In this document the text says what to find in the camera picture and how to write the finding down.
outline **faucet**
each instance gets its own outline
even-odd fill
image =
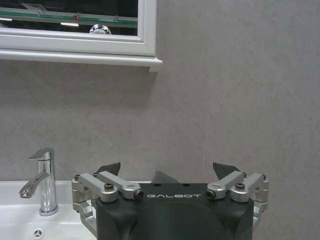
[[[41,203],[39,214],[41,216],[53,215],[59,209],[56,196],[54,150],[51,147],[42,148],[28,159],[37,160],[38,175],[21,188],[19,191],[20,198],[32,198],[38,185],[40,185]]]

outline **mirror frame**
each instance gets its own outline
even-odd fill
[[[138,0],[137,36],[0,27],[0,59],[151,67],[156,54],[157,0]]]

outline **screw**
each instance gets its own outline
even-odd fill
[[[212,190],[206,191],[206,196],[208,199],[214,199],[216,197],[216,192]]]
[[[235,185],[235,188],[239,189],[239,190],[243,190],[243,189],[245,189],[245,187],[246,187],[246,185],[244,185],[243,183],[237,183]]]
[[[135,193],[134,193],[134,199],[136,199],[136,200],[140,200],[140,199],[142,199],[143,197],[144,197],[144,192],[143,191],[141,191],[141,190],[137,190],[137,191],[135,191]]]
[[[114,188],[114,185],[112,183],[106,183],[104,184],[104,189],[105,190],[110,190],[110,189],[113,189]]]

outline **faucet handle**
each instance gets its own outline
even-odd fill
[[[48,161],[55,157],[55,151],[51,147],[39,149],[35,154],[29,157],[29,160]]]

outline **sink countertop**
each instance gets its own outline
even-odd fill
[[[95,240],[72,208],[71,181],[56,181],[59,210],[40,216],[40,195],[20,198],[19,190],[27,181],[0,181],[0,239],[6,240]]]

